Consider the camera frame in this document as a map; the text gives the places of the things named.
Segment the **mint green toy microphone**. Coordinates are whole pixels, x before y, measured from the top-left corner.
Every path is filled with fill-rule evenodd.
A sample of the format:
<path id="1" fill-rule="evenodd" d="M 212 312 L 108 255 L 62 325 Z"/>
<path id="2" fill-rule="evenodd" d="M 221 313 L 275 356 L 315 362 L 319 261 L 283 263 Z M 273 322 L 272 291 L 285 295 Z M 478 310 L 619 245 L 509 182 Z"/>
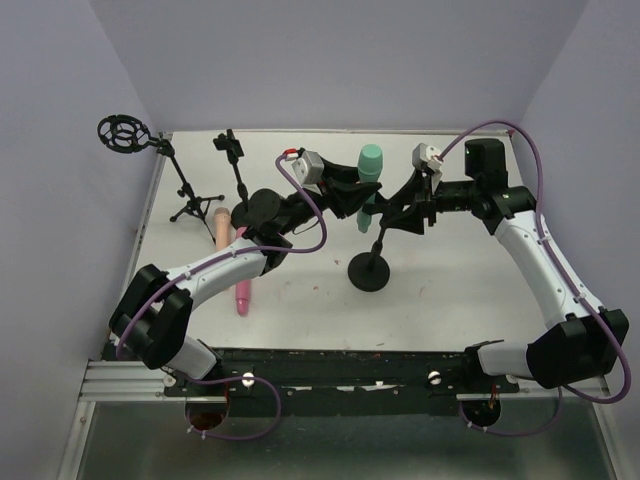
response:
<path id="1" fill-rule="evenodd" d="M 383 169 L 382 149 L 375 144 L 364 145 L 359 153 L 357 169 L 361 183 L 377 182 Z M 365 234 L 371 225 L 372 217 L 360 209 L 356 222 L 359 232 Z"/>

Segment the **black round-base clip mic stand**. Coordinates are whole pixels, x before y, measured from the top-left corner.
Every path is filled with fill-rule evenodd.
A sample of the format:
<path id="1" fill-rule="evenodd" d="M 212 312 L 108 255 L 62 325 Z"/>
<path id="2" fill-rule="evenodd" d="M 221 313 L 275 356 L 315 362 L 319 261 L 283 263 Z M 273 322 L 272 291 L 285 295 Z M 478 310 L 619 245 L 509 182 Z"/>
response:
<path id="1" fill-rule="evenodd" d="M 363 212 L 371 216 L 381 214 L 379 233 L 377 239 L 368 252 L 362 252 L 354 256 L 348 265 L 348 278 L 357 289 L 372 293 L 382 290 L 388 283 L 391 275 L 387 261 L 382 257 L 383 241 L 387 231 L 384 225 L 385 214 L 389 209 L 389 202 L 380 194 L 376 195 L 373 204 L 365 204 Z"/>

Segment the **black robot base mounting bar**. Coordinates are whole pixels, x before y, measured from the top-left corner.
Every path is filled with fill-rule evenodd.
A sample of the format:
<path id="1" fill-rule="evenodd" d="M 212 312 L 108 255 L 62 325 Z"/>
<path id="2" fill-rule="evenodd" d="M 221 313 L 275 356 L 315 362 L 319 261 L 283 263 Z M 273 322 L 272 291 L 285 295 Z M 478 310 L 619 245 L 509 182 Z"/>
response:
<path id="1" fill-rule="evenodd" d="M 165 395 L 215 410 L 227 401 L 235 417 L 449 416 L 461 398 L 519 390 L 465 352 L 226 348 L 217 356 L 205 384 L 179 376 Z"/>

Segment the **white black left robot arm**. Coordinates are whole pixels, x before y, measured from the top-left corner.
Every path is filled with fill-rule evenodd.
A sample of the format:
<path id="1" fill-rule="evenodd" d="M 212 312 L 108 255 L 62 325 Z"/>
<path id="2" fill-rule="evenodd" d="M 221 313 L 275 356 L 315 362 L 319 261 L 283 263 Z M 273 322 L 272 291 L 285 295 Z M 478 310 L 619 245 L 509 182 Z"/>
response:
<path id="1" fill-rule="evenodd" d="M 203 342 L 188 336 L 193 311 L 298 253 L 286 234 L 311 218 L 324 227 L 326 209 L 339 219 L 347 218 L 381 188 L 377 181 L 360 180 L 357 168 L 333 164 L 311 151 L 285 151 L 275 166 L 283 172 L 284 162 L 304 160 L 315 161 L 319 172 L 287 175 L 295 189 L 288 197 L 268 188 L 255 191 L 244 217 L 247 229 L 229 246 L 179 268 L 161 270 L 149 264 L 137 271 L 109 321 L 118 339 L 118 355 L 131 352 L 150 370 L 170 368 L 197 381 L 205 379 L 218 357 Z"/>

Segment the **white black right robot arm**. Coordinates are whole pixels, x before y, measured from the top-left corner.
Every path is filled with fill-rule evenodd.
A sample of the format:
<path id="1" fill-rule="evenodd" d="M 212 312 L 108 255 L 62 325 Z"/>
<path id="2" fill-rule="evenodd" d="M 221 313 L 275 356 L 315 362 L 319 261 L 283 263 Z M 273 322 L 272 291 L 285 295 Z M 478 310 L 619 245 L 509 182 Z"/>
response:
<path id="1" fill-rule="evenodd" d="M 465 144 L 464 181 L 442 178 L 441 152 L 418 144 L 414 172 L 389 201 L 384 225 L 423 234 L 440 213 L 470 212 L 509 253 L 538 303 L 546 331 L 526 345 L 504 340 L 468 348 L 487 376 L 510 375 L 544 388 L 568 386 L 610 373 L 629 321 L 593 295 L 559 251 L 525 186 L 510 186 L 504 144 L 491 138 Z"/>

